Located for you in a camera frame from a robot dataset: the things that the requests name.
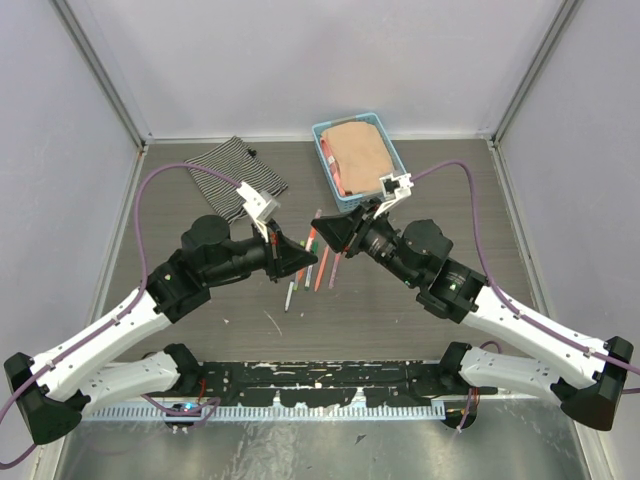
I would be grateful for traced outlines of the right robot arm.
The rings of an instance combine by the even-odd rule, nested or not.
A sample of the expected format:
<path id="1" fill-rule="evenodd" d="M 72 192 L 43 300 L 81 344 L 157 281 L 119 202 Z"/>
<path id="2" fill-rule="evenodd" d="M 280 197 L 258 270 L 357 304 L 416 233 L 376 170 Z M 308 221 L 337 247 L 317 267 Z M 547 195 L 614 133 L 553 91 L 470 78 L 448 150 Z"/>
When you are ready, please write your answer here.
<path id="1" fill-rule="evenodd" d="M 487 276 L 452 259 L 453 243 L 432 220 L 392 227 L 375 202 L 321 216 L 312 228 L 346 258 L 365 253 L 407 287 L 430 314 L 488 333 L 524 352 L 490 354 L 453 342 L 439 363 L 451 394 L 495 387 L 545 399 L 572 420 L 599 431 L 614 424 L 634 347 L 571 330 L 521 304 Z"/>

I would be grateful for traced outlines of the white pen blue end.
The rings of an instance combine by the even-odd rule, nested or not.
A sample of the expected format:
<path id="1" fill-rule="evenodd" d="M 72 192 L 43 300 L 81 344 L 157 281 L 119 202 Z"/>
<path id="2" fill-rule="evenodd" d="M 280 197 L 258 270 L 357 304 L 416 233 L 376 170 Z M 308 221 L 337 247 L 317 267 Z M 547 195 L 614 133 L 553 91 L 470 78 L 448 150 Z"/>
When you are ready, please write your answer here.
<path id="1" fill-rule="evenodd" d="M 290 309 L 290 305 L 291 305 L 291 299 L 292 299 L 292 295 L 293 295 L 293 291 L 294 291 L 294 286 L 295 286 L 295 281 L 291 280 L 288 284 L 288 289 L 287 289 L 287 293 L 286 293 L 286 297 L 285 297 L 285 303 L 284 303 L 284 312 L 287 313 Z"/>

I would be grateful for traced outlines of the orange highlighter pen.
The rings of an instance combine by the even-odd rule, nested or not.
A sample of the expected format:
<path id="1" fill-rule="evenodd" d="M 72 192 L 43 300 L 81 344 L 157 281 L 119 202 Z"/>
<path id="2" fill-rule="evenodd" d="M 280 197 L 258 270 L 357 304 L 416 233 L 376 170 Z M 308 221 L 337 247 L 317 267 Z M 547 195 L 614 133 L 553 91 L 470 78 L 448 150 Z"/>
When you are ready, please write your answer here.
<path id="1" fill-rule="evenodd" d="M 315 239 L 315 236 L 316 236 L 316 230 L 315 230 L 313 227 L 311 227 L 311 230 L 310 230 L 309 236 L 308 236 L 307 241 L 306 241 L 306 243 L 305 243 L 305 250 L 306 250 L 306 251 L 308 251 L 308 252 L 310 252 L 310 251 L 311 251 L 311 249 L 312 249 L 312 244 L 313 244 L 313 241 L 314 241 L 314 239 Z M 306 267 L 304 267 L 303 269 L 301 269 L 301 270 L 299 271 L 299 273 L 298 273 L 298 275 L 297 275 L 297 280 L 298 280 L 298 281 L 300 281 L 300 280 L 302 279 L 302 276 L 303 276 L 303 273 L 304 273 L 304 269 L 305 269 L 305 268 L 306 268 Z"/>

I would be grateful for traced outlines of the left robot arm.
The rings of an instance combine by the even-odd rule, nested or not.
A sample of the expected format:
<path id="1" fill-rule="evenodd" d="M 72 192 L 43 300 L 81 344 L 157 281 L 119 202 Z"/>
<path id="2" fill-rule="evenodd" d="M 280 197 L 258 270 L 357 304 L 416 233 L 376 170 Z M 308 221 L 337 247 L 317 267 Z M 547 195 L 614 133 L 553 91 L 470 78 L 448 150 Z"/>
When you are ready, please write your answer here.
<path id="1" fill-rule="evenodd" d="M 33 443 L 52 443 L 94 411 L 132 396 L 194 394 L 201 383 L 199 364 L 182 344 L 171 344 L 145 361 L 109 364 L 207 303 L 215 287 L 259 270 L 276 282 L 316 261 L 273 220 L 253 227 L 250 238 L 234 241 L 223 218 L 198 218 L 182 234 L 180 248 L 117 307 L 46 352 L 16 353 L 5 361 L 12 397 Z"/>

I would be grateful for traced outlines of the salmon orange pen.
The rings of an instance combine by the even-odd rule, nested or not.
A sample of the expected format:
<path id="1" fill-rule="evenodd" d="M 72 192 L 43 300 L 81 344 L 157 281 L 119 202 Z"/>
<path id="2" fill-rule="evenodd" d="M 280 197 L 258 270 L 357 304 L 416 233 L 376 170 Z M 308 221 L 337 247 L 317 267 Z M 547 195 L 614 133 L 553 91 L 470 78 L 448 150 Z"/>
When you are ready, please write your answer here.
<path id="1" fill-rule="evenodd" d="M 318 292 L 320 289 L 320 286 L 322 284 L 322 280 L 323 280 L 323 276 L 324 276 L 324 272 L 326 269 L 326 264 L 328 261 L 328 256 L 330 253 L 330 247 L 328 245 L 325 245 L 325 248 L 323 250 L 323 255 L 320 261 L 320 265 L 318 267 L 318 272 L 316 275 L 316 280 L 315 280 L 315 284 L 314 284 L 314 292 Z"/>

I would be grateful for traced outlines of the purple highlighter pen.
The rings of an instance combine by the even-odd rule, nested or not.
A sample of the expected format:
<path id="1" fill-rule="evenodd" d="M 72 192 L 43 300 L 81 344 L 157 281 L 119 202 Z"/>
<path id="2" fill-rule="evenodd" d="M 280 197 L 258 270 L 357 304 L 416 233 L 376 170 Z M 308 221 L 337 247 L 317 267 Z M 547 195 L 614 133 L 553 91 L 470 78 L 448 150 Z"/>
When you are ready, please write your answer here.
<path id="1" fill-rule="evenodd" d="M 332 264 L 332 268 L 331 268 L 330 277 L 329 277 L 329 283 L 328 283 L 328 288 L 329 289 L 333 289 L 334 286 L 335 286 L 336 275 L 337 275 L 337 270 L 338 270 L 340 258 L 339 259 L 334 258 L 334 261 L 333 261 L 333 264 Z"/>

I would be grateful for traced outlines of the white marker green end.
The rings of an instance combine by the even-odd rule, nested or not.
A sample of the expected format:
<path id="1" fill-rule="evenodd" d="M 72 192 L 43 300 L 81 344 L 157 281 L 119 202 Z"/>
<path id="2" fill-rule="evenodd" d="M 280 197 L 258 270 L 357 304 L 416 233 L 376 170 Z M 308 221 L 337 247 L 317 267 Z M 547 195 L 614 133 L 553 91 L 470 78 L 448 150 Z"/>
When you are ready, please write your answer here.
<path id="1" fill-rule="evenodd" d="M 306 274 L 304 279 L 304 289 L 306 291 L 310 290 L 311 288 L 312 273 L 313 273 L 313 265 L 309 265 L 306 269 Z"/>

